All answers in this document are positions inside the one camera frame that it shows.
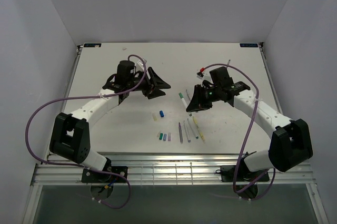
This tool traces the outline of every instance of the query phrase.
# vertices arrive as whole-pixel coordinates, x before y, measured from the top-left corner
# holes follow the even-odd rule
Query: white wall
[[[284,113],[310,127],[314,174],[337,223],[337,0],[288,0],[265,54]]]
[[[286,0],[52,0],[76,44],[262,42]]]
[[[76,47],[51,0],[0,0],[0,6],[0,219],[20,223],[35,166],[25,125],[38,106],[63,96]],[[59,108],[46,108],[33,122],[39,155]]]

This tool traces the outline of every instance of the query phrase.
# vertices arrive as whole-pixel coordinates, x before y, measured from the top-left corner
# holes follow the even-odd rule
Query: purple cable
[[[113,96],[116,96],[116,95],[121,95],[121,94],[126,94],[126,93],[129,93],[133,90],[135,90],[143,81],[143,79],[145,78],[146,76],[146,64],[145,64],[145,61],[137,56],[137,55],[129,55],[129,57],[127,57],[127,60],[130,60],[131,57],[137,57],[140,61],[142,61],[143,63],[143,66],[144,66],[144,73],[143,73],[143,76],[141,78],[141,80],[138,82],[137,85],[135,85],[134,87],[132,87],[131,89],[129,90],[126,90],[126,91],[122,91],[120,93],[115,93],[115,94],[108,94],[108,95],[102,95],[102,97],[104,98],[107,98],[107,97],[113,97]],[[64,165],[64,166],[75,166],[75,167],[82,167],[82,168],[85,168],[83,165],[79,165],[79,164],[64,164],[62,162],[50,162],[50,161],[47,161],[47,160],[44,160],[40,157],[38,157],[37,155],[34,154],[34,152],[32,151],[31,149],[31,146],[29,145],[29,139],[28,139],[28,133],[29,133],[29,127],[32,123],[32,120],[33,118],[35,117],[35,115],[41,111],[41,109],[43,109],[44,107],[50,105],[50,104],[53,104],[53,103],[56,103],[56,102],[59,102],[59,101],[64,101],[64,100],[73,100],[73,99],[98,99],[98,98],[101,98],[100,95],[95,95],[95,96],[78,96],[78,97],[67,97],[67,98],[60,98],[60,99],[55,99],[55,100],[52,100],[52,101],[49,101],[45,104],[43,104],[41,107],[39,107],[38,109],[36,109],[35,112],[33,112],[33,114],[30,116],[28,122],[27,122],[27,125],[26,125],[26,130],[25,130],[25,142],[26,142],[26,147],[28,149],[28,152],[32,155],[32,157],[34,157],[36,160],[40,161],[40,162],[43,162],[45,164],[49,164],[49,165]],[[113,172],[107,172],[107,171],[99,171],[99,170],[91,170],[93,172],[96,172],[96,173],[101,173],[101,174],[109,174],[109,175],[113,175],[113,176],[117,176],[117,177],[120,177],[122,179],[124,179],[127,183],[127,186],[128,186],[128,196],[127,196],[127,200],[121,205],[121,206],[118,206],[118,207],[114,207],[114,206],[111,206],[110,204],[108,203],[105,203],[103,201],[101,201],[103,204],[105,204],[106,206],[109,206],[113,209],[120,209],[122,207],[124,207],[128,201],[130,200],[130,197],[131,197],[131,185],[129,183],[129,181],[124,178],[122,175],[120,174],[116,174],[116,173],[113,173]]]
[[[255,184],[260,178],[263,177],[263,175],[265,175],[268,170],[266,170],[264,173],[260,174],[257,178],[255,178],[253,181],[251,181],[248,185],[246,185],[245,187],[243,187],[241,190],[236,190],[236,180],[237,180],[237,173],[239,171],[239,165],[240,165],[240,162],[241,162],[241,158],[242,158],[242,155],[243,155],[243,152],[244,152],[244,148],[246,147],[246,144],[247,144],[247,140],[248,140],[248,137],[249,137],[249,134],[252,130],[252,127],[253,127],[253,124],[254,124],[254,121],[255,121],[255,116],[256,116],[256,112],[257,112],[257,107],[258,107],[258,98],[259,98],[259,95],[260,95],[260,91],[259,91],[259,88],[257,87],[257,85],[254,83],[254,81],[246,74],[244,73],[243,71],[241,71],[240,69],[232,66],[232,65],[228,65],[228,64],[212,64],[212,65],[208,65],[206,67],[203,68],[203,70],[206,70],[210,67],[213,67],[213,66],[226,66],[226,67],[229,67],[229,68],[232,68],[234,70],[237,70],[239,73],[241,73],[246,79],[248,79],[248,81],[254,86],[254,88],[256,89],[256,101],[255,101],[255,106],[254,106],[254,109],[253,109],[253,114],[252,114],[252,118],[251,118],[251,121],[249,123],[249,126],[248,126],[248,129],[247,129],[247,132],[246,132],[246,135],[244,137],[244,140],[243,140],[243,143],[242,143],[242,146],[241,146],[241,150],[240,150],[240,153],[239,153],[239,156],[237,158],[237,162],[236,162],[236,165],[235,165],[235,169],[234,169],[234,178],[233,178],[233,190],[236,194],[240,194],[244,191],[246,191],[248,189],[248,187],[252,186],[253,184]],[[271,188],[272,184],[273,184],[273,181],[274,181],[274,178],[275,178],[275,169],[274,169],[274,174],[273,174],[273,178],[269,184],[269,186],[267,187],[266,191],[264,193],[262,193],[261,195],[257,196],[255,198],[256,199],[260,199],[262,198],[268,191],[269,189]]]

